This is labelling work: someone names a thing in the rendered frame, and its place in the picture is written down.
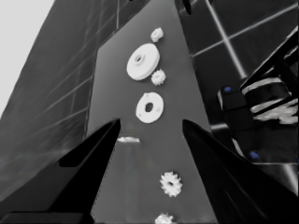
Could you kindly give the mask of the small thin white T-shaped piece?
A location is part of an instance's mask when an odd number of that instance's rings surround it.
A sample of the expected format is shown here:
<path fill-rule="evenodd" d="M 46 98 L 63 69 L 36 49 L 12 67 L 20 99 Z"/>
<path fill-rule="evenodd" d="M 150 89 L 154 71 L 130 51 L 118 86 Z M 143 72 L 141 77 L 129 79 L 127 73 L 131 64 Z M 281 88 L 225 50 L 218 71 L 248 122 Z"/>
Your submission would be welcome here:
<path fill-rule="evenodd" d="M 132 137 L 132 136 L 122 136 L 118 138 L 118 142 L 122 143 L 140 143 L 139 138 Z"/>

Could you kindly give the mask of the white round carrier with pins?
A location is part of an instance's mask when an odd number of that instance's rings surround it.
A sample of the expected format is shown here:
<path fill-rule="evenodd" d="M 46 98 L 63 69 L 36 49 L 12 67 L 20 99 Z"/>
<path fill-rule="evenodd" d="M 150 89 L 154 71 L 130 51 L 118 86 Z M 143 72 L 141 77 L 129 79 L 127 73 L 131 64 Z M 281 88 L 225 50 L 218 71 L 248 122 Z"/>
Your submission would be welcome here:
<path fill-rule="evenodd" d="M 146 111 L 146 105 L 152 104 L 150 112 Z M 136 117 L 144 123 L 152 123 L 160 118 L 164 112 L 164 99 L 156 92 L 144 93 L 135 109 Z"/>

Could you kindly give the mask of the dark robot body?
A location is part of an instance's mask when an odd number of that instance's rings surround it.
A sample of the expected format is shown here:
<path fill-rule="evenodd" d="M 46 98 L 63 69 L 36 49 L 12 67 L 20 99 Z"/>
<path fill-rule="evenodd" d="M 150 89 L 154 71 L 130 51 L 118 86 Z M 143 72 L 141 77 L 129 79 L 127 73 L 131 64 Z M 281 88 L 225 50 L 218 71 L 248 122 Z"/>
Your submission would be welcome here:
<path fill-rule="evenodd" d="M 243 78 L 218 91 L 236 153 L 298 192 L 298 30 Z"/>

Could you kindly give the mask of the white toothed gear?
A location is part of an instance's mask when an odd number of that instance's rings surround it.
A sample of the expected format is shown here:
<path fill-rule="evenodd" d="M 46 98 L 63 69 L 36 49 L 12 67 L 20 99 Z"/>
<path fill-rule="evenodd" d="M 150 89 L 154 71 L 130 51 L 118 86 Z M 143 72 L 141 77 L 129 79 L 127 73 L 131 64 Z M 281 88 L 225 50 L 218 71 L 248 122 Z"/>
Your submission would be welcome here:
<path fill-rule="evenodd" d="M 173 224 L 173 217 L 168 214 L 161 213 L 156 217 L 155 224 Z"/>
<path fill-rule="evenodd" d="M 174 172 L 166 172 L 161 175 L 161 188 L 169 197 L 177 197 L 182 191 L 180 176 Z"/>
<path fill-rule="evenodd" d="M 151 82 L 155 86 L 162 85 L 166 79 L 165 72 L 163 70 L 157 70 L 151 75 Z"/>
<path fill-rule="evenodd" d="M 153 42 L 158 42 L 164 36 L 164 31 L 161 27 L 156 28 L 150 35 Z"/>

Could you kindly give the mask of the large thick white disc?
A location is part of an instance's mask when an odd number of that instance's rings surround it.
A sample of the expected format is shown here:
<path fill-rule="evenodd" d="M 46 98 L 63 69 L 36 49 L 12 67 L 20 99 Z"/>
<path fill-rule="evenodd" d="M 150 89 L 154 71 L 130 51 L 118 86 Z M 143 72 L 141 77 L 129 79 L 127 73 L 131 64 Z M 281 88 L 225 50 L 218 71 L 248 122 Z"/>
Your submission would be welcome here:
<path fill-rule="evenodd" d="M 126 71 L 133 80 L 142 80 L 148 77 L 160 61 L 160 52 L 152 43 L 141 45 L 130 56 Z"/>

